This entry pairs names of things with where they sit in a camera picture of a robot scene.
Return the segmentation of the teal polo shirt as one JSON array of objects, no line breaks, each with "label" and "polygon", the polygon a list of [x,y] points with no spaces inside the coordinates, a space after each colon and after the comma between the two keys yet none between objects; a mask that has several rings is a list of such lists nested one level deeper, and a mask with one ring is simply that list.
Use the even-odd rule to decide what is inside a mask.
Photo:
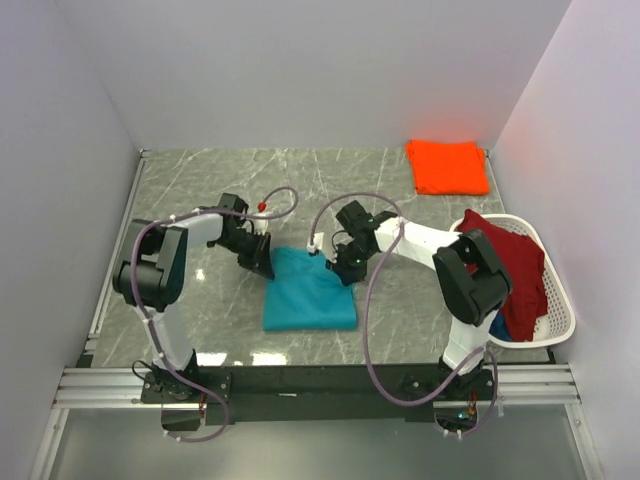
[{"label": "teal polo shirt", "polygon": [[267,283],[263,330],[352,331],[357,328],[354,289],[326,268],[326,257],[278,247],[272,253],[275,278]]}]

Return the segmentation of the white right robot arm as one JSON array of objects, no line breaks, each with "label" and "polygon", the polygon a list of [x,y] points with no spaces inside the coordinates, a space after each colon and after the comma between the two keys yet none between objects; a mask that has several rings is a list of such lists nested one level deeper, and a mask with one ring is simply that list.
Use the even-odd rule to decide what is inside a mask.
[{"label": "white right robot arm", "polygon": [[[377,215],[357,201],[342,207],[336,218],[351,241],[335,249],[328,261],[345,286],[362,281],[367,262],[380,253],[366,291],[362,343],[367,372],[376,390],[389,402],[417,407],[443,393],[460,399],[474,386],[482,369],[490,325],[513,291],[511,277],[486,235],[477,229],[456,233],[430,228],[405,219],[399,209]],[[369,349],[368,320],[374,283],[389,256],[396,254],[436,273],[445,306],[452,315],[449,338],[440,364],[439,385],[426,396],[402,400],[379,381]]]}]

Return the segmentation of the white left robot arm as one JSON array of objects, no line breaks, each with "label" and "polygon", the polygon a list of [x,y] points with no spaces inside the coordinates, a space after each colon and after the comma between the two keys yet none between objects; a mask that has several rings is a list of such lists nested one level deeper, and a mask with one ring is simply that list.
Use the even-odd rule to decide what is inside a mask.
[{"label": "white left robot arm", "polygon": [[236,255],[241,268],[265,279],[275,278],[266,205],[260,204],[253,215],[248,209],[239,196],[225,193],[215,207],[197,207],[166,220],[131,221],[112,287],[136,310],[151,346],[152,363],[144,379],[149,393],[171,402],[227,399],[230,380],[200,370],[179,299],[187,254],[194,247],[220,246]]}]

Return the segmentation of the folded orange t shirt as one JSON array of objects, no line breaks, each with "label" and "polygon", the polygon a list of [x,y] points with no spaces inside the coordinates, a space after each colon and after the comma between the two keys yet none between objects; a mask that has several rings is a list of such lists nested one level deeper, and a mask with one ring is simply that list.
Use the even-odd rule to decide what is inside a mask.
[{"label": "folded orange t shirt", "polygon": [[474,142],[410,140],[405,151],[419,195],[484,196],[490,192],[485,151]]}]

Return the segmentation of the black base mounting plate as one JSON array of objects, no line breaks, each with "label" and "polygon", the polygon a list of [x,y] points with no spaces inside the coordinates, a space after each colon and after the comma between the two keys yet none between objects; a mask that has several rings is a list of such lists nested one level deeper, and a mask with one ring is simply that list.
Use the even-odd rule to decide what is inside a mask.
[{"label": "black base mounting plate", "polygon": [[447,377],[438,364],[387,364],[374,368],[386,389],[381,394],[363,365],[192,366],[184,384],[150,367],[140,375],[140,401],[161,409],[170,432],[236,423],[387,420],[432,423],[447,407],[474,407],[496,391],[494,372],[479,365]]}]

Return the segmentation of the blue shirt in basket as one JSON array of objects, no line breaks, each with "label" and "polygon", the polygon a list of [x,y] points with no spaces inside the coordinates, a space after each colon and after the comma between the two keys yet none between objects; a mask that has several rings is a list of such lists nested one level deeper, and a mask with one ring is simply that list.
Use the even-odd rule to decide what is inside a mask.
[{"label": "blue shirt in basket", "polygon": [[505,316],[502,312],[498,312],[491,323],[489,333],[492,337],[503,341],[503,342],[512,342],[513,339],[509,334]]}]

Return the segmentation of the dark red shirt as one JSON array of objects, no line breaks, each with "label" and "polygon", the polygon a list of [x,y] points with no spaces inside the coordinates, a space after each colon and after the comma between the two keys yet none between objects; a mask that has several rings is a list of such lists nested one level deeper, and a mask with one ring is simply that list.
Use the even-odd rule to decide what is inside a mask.
[{"label": "dark red shirt", "polygon": [[507,231],[467,209],[456,230],[466,233],[473,229],[487,236],[513,282],[513,291],[499,311],[505,316],[512,342],[532,341],[536,321],[548,314],[545,253],[529,236]]}]

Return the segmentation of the white laundry basket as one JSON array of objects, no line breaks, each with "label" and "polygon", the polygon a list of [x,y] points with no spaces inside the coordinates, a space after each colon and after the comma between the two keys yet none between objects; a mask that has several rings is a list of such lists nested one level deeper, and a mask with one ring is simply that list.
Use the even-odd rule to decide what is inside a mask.
[{"label": "white laundry basket", "polygon": [[[548,314],[536,321],[533,340],[530,342],[503,342],[492,337],[489,333],[490,341],[507,349],[534,349],[551,347],[568,340],[576,328],[575,314],[556,269],[534,227],[526,220],[510,214],[483,214],[481,216],[507,231],[529,236],[545,253],[543,281],[548,300]],[[453,232],[459,232],[456,227],[462,222],[463,217],[454,221],[449,229]]]}]

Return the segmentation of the aluminium frame rail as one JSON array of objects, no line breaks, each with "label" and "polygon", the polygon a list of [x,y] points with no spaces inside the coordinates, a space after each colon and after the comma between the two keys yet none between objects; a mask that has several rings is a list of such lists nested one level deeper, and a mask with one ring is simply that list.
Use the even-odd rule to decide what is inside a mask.
[{"label": "aluminium frame rail", "polygon": [[[54,409],[153,409],[141,402],[143,382],[125,368],[67,368]],[[581,397],[566,364],[501,365],[498,385],[503,406],[579,404]]]}]

